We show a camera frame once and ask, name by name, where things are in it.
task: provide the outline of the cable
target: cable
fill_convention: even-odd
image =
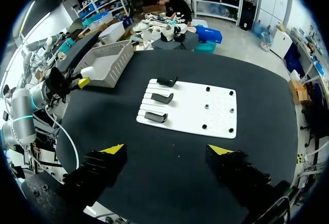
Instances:
[[[47,135],[47,136],[52,135],[52,133],[46,133],[46,132],[44,132],[42,130],[39,130],[38,128],[35,128],[35,130],[36,130],[36,132],[38,132],[40,134],[43,134],[43,135]]]
[[[110,216],[110,215],[115,215],[116,213],[107,213],[107,214],[102,214],[102,215],[98,215],[98,216],[95,216],[96,219],[98,218],[101,218],[101,217],[104,217],[104,216]]]
[[[26,67],[26,71],[24,72],[24,76],[23,76],[23,81],[25,81],[25,76],[26,76],[27,72],[31,72],[30,67],[31,67],[31,62],[29,62],[29,64]]]
[[[63,167],[61,164],[57,164],[57,163],[51,163],[51,162],[46,162],[46,161],[39,161],[39,162],[45,166]]]
[[[12,119],[11,117],[11,113],[9,112],[9,109],[8,109],[8,106],[7,106],[7,97],[5,96],[5,106],[6,106],[6,110],[7,110],[7,113],[9,115],[9,117]]]
[[[272,206],[271,207],[269,207],[268,209],[267,209],[267,211],[264,213],[264,214],[262,214],[256,221],[258,221],[259,219],[261,219],[264,215],[266,215],[266,213],[267,212],[269,212],[275,205],[277,205],[277,203],[279,202],[279,201],[281,201],[282,199],[287,199],[288,200],[288,206],[289,206],[289,208],[287,208],[287,224],[289,224],[290,223],[290,199],[289,199],[289,197],[287,197],[287,196],[282,196],[282,197],[280,197],[275,203],[273,203],[272,204]]]
[[[19,145],[22,147],[22,148],[24,148],[25,147],[25,150],[24,151],[26,151],[28,154],[29,154],[29,156],[44,170],[44,171],[47,171],[46,169],[45,169],[45,167],[43,167],[43,165],[39,162],[39,160],[36,158],[36,157],[34,157],[34,155],[29,151],[29,149],[27,148],[27,146],[24,146],[22,143],[20,143],[19,142]]]
[[[57,178],[55,178],[55,177],[53,177],[53,175],[51,175],[50,174],[50,172],[39,162],[39,160],[36,158],[36,157],[34,157],[34,155],[28,150],[28,149],[26,149],[25,150],[28,154],[29,154],[29,156],[39,165],[39,167],[41,167],[42,168],[42,170],[43,171],[45,171],[45,172],[47,172],[52,178],[54,178],[55,180],[57,180],[59,183],[61,183]]]
[[[38,116],[36,116],[35,114],[33,114],[33,117],[38,120],[40,123],[43,123],[44,125],[47,125],[49,127],[51,127],[49,124],[46,124],[42,119],[40,119]]]
[[[300,175],[311,175],[311,174],[321,174],[322,170],[315,170],[315,171],[309,171],[309,172],[302,172]]]
[[[47,142],[50,144],[51,147],[53,147],[52,144],[50,143],[50,141],[48,140],[48,137],[47,137]]]
[[[315,154],[315,153],[318,153],[320,150],[322,150],[324,147],[326,147],[326,146],[328,145],[328,143],[329,143],[329,140],[326,141],[326,143],[325,143],[324,145],[322,145],[318,150],[313,151],[312,153],[309,153],[309,154],[306,154],[306,155],[307,155],[307,156],[311,156],[311,155],[313,155],[313,154]]]
[[[70,140],[70,142],[71,142],[71,144],[72,144],[72,147],[73,147],[73,150],[74,150],[74,153],[76,154],[76,163],[77,163],[77,165],[76,165],[76,169],[78,169],[80,163],[79,163],[79,156],[78,156],[77,148],[76,148],[76,146],[75,146],[75,144],[74,144],[72,138],[71,138],[70,135],[68,134],[68,132],[64,129],[64,127],[62,127],[62,125],[61,125],[60,123],[58,123],[58,122],[57,122],[57,121],[56,121],[56,120],[50,115],[48,109],[49,109],[49,106],[47,105],[47,106],[45,107],[46,114],[49,116],[49,118],[50,118],[50,119],[51,119],[56,125],[59,126],[60,129],[62,129],[62,131],[63,131],[63,132],[65,133],[65,135],[67,136],[67,138]]]
[[[52,58],[53,58],[53,60],[55,61],[55,63],[56,63],[56,67],[57,67],[57,60],[56,60],[56,56],[57,56],[57,55],[55,55],[55,56],[53,55],[52,48],[51,48],[50,52],[51,52]]]
[[[55,35],[56,36],[56,42],[53,45],[56,45],[56,43],[58,43],[58,41],[60,40],[61,36],[60,35]]]

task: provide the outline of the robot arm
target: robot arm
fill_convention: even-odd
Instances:
[[[54,101],[62,99],[75,89],[82,89],[93,78],[93,67],[85,68],[79,74],[69,71],[63,75],[57,68],[48,70],[45,80],[32,89],[17,89],[12,96],[12,116],[2,127],[2,147],[7,150],[14,144],[29,145],[36,139],[33,113]]]
[[[62,35],[53,35],[46,39],[42,39],[34,43],[27,44],[23,47],[22,56],[24,58],[23,61],[24,72],[21,79],[19,80],[17,89],[24,88],[26,84],[31,81],[32,68],[30,66],[30,62],[33,61],[35,57],[38,57],[37,55],[38,50],[41,47],[45,49],[45,51],[40,55],[40,64],[42,64],[43,63],[42,59],[44,58],[44,56],[51,51],[53,45],[56,44],[61,39],[61,37]]]

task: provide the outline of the black handle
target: black handle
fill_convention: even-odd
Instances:
[[[177,80],[178,80],[178,77],[174,77],[173,80],[158,78],[156,82],[158,84],[161,84],[161,85],[165,85],[165,86],[168,86],[168,87],[173,87],[175,85],[175,83],[177,82]]]
[[[157,102],[162,102],[164,104],[169,104],[171,102],[171,100],[173,99],[173,97],[174,97],[173,93],[171,93],[168,97],[153,93],[151,96],[151,99],[154,101],[157,101]]]
[[[165,123],[167,121],[168,118],[168,114],[164,114],[164,115],[157,115],[151,112],[146,112],[145,113],[145,118],[148,120],[152,120],[158,123]]]

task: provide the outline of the blue basket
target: blue basket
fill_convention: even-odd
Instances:
[[[211,41],[206,41],[205,43],[200,42],[199,45],[194,49],[194,51],[200,53],[214,53],[215,48],[216,48],[216,43]]]
[[[96,13],[92,17],[93,17],[93,20],[96,21],[96,20],[100,20],[102,17],[104,17],[107,14],[108,14],[108,12],[104,11],[104,12],[101,12],[101,13]]]
[[[82,25],[83,25],[84,27],[87,27],[87,26],[90,25],[92,22],[93,22],[93,18],[92,18],[92,17],[89,17],[89,18],[86,18],[84,21],[82,21]]]
[[[84,19],[87,15],[89,15],[91,12],[94,12],[95,10],[94,6],[91,3],[87,7],[88,9],[83,10],[79,15],[81,19]]]

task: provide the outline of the white cable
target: white cable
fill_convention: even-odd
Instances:
[[[11,112],[9,112],[9,109],[8,109],[8,106],[7,106],[7,99],[8,99],[8,97],[9,97],[9,94],[8,93],[5,94],[5,106],[6,106],[6,110],[7,110],[7,113],[9,115],[9,117],[12,118],[11,117]]]
[[[56,45],[56,43],[58,43],[58,41],[60,40],[61,36],[60,35],[56,35],[56,42],[53,45]]]
[[[56,56],[54,56],[54,55],[53,55],[52,49],[50,50],[50,52],[51,52],[51,55],[52,55],[52,57],[51,57],[51,58],[53,58],[53,60],[54,60],[54,61],[55,61],[55,63],[56,63],[56,67],[57,67],[57,60],[56,60]]]
[[[25,76],[26,76],[27,72],[31,70],[30,67],[31,67],[31,64],[30,64],[30,62],[29,62],[29,64],[28,64],[27,67],[26,67],[26,71],[24,72],[24,77],[23,77],[24,79],[25,79]]]
[[[72,140],[72,138],[70,137],[70,135],[68,134],[68,132],[64,129],[64,127],[62,127],[62,125],[60,123],[58,123],[49,113],[48,111],[49,109],[49,106],[47,105],[45,107],[45,110],[46,110],[46,114],[50,117],[50,119],[56,124],[59,126],[60,129],[62,129],[62,131],[65,133],[65,135],[67,136],[67,138],[70,140],[71,144],[72,144],[72,147],[73,147],[73,150],[74,150],[74,153],[76,154],[76,161],[77,161],[77,165],[76,165],[76,169],[79,168],[79,156],[78,156],[78,151],[77,151],[77,148]]]
[[[322,170],[303,172],[303,173],[300,173],[300,175],[311,175],[311,174],[320,174],[320,173],[322,173]]]
[[[39,167],[41,167],[42,170],[47,171],[46,168],[37,160],[37,158],[30,153],[30,151],[27,151],[27,153],[39,165]]]
[[[314,151],[312,153],[307,154],[307,156],[311,156],[311,155],[313,155],[315,153],[318,153],[320,150],[322,150],[324,147],[326,147],[328,145],[328,143],[329,143],[329,140],[324,145],[322,145],[318,150],[316,150],[316,151]]]

